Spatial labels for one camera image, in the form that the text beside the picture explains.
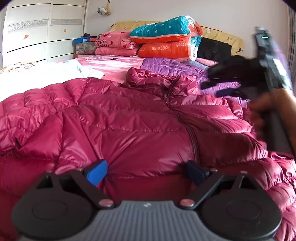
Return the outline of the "person's right hand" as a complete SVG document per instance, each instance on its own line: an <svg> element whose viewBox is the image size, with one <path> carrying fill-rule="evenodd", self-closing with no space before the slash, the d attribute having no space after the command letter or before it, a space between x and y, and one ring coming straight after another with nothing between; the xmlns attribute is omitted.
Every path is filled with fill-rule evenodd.
<svg viewBox="0 0 296 241"><path fill-rule="evenodd" d="M266 92L248 104L251 111L251 122L255 128L257 138L263 140L264 120L260 114L264 111L276 110L283 121L288 138L295 149L295 96L286 89L274 89Z"/></svg>

